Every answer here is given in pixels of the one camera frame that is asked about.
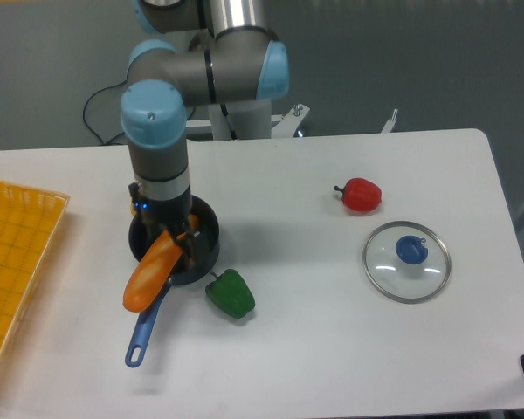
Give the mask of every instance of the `light blue joint cap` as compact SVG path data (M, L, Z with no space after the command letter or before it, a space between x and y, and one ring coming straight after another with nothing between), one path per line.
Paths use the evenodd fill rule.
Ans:
M137 146L169 148L182 138L186 128L183 98L165 81L139 81L122 95L121 125Z
M274 99L289 91L289 60L286 46L270 41L265 52L256 99Z
M160 39L147 39L140 42L134 47L130 53L130 60L128 61L128 68L134 63L134 61L140 57L144 52L151 50L168 50L176 53L176 48L169 42L161 41Z
M143 14L143 11L141 11L140 7L140 0L132 0L132 6L134 7L134 13L136 14L136 17L138 17L138 22L140 22L141 28L151 35L155 33L159 33L155 30L155 28L151 25L151 23L148 21L148 19Z

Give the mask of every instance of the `blue pan handle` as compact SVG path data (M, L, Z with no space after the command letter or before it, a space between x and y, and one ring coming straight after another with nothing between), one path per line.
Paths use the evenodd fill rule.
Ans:
M170 282L166 282L157 297L155 297L154 302L151 303L151 306L141 312L138 316L138 321L136 322L134 333L132 333L132 339L130 340L130 345L128 345L128 350L126 352L126 359L124 360L126 365L131 368L139 367L143 361L146 349L148 348L149 337L154 330L155 318L159 312L159 307L161 307L161 303L167 295L167 292L169 292L170 287ZM135 351L140 352L138 353L138 358L136 358L135 361L132 361Z

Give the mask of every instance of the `blue lid knob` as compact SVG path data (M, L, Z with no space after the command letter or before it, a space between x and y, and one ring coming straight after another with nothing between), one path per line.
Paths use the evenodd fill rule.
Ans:
M416 236L404 236L396 243L396 253L406 264L422 264L429 250L423 246L423 240Z

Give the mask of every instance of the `toy red pepper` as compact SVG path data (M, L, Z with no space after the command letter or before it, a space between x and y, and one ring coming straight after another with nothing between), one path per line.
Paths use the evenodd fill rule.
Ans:
M370 212L381 203L383 193L373 182L357 177L349 179L342 188L334 186L334 190L341 192L341 201L350 210Z

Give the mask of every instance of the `black cable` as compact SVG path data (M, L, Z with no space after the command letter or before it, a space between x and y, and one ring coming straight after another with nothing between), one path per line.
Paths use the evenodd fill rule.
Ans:
M108 86L108 87L103 87L102 89L98 90L97 92L95 92L94 94L92 94L89 99L86 101L86 104L84 105L84 109L83 109L83 112L82 112L82 119L84 121L84 125L86 126L86 128L91 131L91 133L93 135L95 135L95 137L97 138L97 140L100 141L101 143L101 146L113 146L113 145L117 145L117 146L122 146L123 144L120 144L119 142L115 142L116 140L118 140L121 136L124 135L124 132L122 133L118 133L117 135L115 135L113 138L111 138L110 140L107 140L107 141L104 141L103 138L97 134L97 132L90 127L89 123L87 122L87 119L86 119L86 110L87 110L87 106L89 105L89 102L91 102L91 100L97 96L99 93L103 93L105 92L106 90L110 90L110 89L115 89L116 87L120 87L120 86L124 86L126 85L127 81L124 80L122 81L121 83L118 83L116 85L112 85L112 86ZM187 117L186 120L190 120L192 118L192 116L194 116L194 113L196 112L196 107L194 106L192 108L192 111L190 112L189 116Z

